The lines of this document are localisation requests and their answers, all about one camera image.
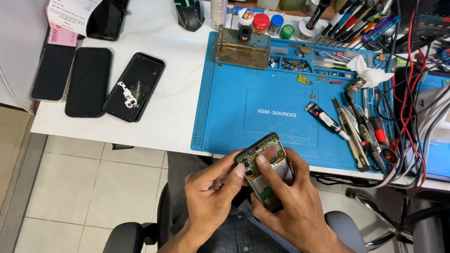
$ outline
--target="glue tube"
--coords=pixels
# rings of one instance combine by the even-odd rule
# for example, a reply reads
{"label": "glue tube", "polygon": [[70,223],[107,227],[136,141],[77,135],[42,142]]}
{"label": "glue tube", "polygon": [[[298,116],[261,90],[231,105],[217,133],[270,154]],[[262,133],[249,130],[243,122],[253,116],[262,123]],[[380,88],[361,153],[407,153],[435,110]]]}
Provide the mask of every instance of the glue tube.
{"label": "glue tube", "polygon": [[325,122],[332,130],[339,134],[345,140],[349,140],[350,137],[342,130],[342,126],[339,125],[334,119],[332,119],[328,114],[326,114],[322,108],[320,108],[314,101],[312,101],[306,108],[305,111],[310,112],[315,117],[319,118],[321,121]]}

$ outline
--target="white desk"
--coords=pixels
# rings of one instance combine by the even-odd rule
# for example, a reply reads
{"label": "white desk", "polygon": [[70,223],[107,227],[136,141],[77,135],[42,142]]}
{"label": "white desk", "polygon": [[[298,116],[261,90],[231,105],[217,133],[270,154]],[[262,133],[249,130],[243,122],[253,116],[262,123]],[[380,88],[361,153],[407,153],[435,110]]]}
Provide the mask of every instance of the white desk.
{"label": "white desk", "polygon": [[[188,32],[178,25],[171,1],[133,0],[128,7],[130,15],[126,17],[123,32],[116,42],[89,38],[81,42],[83,47],[106,47],[112,51],[110,89],[134,53],[142,52],[164,60],[166,69],[140,122],[127,123],[108,114],[100,118],[71,118],[64,113],[65,103],[41,102],[31,132],[211,155],[190,149],[207,39],[209,32],[213,31],[210,3],[201,1],[201,4],[205,22],[196,32]],[[286,16],[285,23],[296,27],[300,19]],[[227,27],[236,25],[236,22],[231,22],[229,14]],[[383,178],[381,174],[368,172],[316,166],[310,169],[372,179]],[[450,190],[449,184],[434,181],[426,181],[424,187]]]}

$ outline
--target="black phone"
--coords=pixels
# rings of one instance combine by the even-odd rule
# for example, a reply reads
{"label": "black phone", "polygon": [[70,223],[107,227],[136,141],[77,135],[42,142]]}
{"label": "black phone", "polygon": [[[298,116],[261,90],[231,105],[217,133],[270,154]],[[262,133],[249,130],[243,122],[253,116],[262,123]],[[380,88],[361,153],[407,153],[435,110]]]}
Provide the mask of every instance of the black phone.
{"label": "black phone", "polygon": [[88,38],[116,41],[127,12],[129,0],[102,0],[94,9],[86,25]]}
{"label": "black phone", "polygon": [[31,88],[30,98],[38,101],[62,102],[76,47],[44,44],[42,58]]}
{"label": "black phone", "polygon": [[253,189],[256,197],[269,211],[276,212],[281,210],[283,205],[258,169],[255,159],[260,154],[271,163],[278,176],[289,186],[294,183],[294,170],[278,135],[273,132],[255,142],[234,158],[236,164],[242,163],[245,166],[244,177],[248,185]]}
{"label": "black phone", "polygon": [[82,47],[75,53],[65,113],[69,117],[104,114],[113,54],[107,48]]}
{"label": "black phone", "polygon": [[164,62],[155,57],[133,55],[103,104],[103,111],[126,122],[138,122],[164,67]]}

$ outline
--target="blue jar lid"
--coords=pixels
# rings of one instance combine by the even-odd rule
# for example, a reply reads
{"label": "blue jar lid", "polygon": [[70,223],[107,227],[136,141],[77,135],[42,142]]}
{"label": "blue jar lid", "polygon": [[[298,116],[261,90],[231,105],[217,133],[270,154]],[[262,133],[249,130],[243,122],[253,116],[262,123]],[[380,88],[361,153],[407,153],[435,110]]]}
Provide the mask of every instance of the blue jar lid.
{"label": "blue jar lid", "polygon": [[281,15],[274,15],[270,21],[274,26],[280,27],[284,23],[284,18]]}

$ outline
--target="red jar lid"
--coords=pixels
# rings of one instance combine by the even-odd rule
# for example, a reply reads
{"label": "red jar lid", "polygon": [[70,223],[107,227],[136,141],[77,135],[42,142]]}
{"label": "red jar lid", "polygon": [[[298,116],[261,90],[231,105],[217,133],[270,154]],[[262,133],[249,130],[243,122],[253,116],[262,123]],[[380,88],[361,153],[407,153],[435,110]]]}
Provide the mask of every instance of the red jar lid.
{"label": "red jar lid", "polygon": [[253,18],[253,26],[260,30],[264,30],[269,27],[269,23],[269,16],[264,13],[258,13],[255,15],[255,18]]}

